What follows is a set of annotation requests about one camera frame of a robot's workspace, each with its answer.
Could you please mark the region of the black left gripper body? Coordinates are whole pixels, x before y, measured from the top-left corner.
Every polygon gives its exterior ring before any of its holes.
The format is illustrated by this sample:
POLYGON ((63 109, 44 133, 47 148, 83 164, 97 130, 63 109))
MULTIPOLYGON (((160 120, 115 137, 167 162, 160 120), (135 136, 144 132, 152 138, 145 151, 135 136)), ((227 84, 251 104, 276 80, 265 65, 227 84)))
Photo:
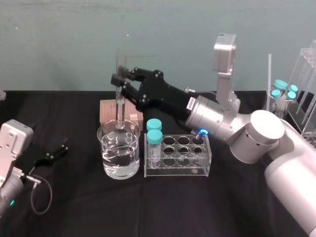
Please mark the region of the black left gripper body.
POLYGON ((45 147, 32 143, 21 155, 18 156, 18 169, 23 176, 30 175, 37 167, 52 166, 54 155, 45 147))

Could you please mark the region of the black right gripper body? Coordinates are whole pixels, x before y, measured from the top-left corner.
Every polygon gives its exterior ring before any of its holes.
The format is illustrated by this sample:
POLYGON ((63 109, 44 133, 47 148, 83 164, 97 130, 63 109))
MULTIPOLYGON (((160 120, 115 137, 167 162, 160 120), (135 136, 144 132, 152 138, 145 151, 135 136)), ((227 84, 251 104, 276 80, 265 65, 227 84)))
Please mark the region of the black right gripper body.
POLYGON ((138 90, 140 108, 137 110, 143 112, 149 108, 157 108, 180 120, 186 120, 191 113, 187 108, 191 95, 168 84, 162 71, 153 72, 152 78, 141 82, 138 90))

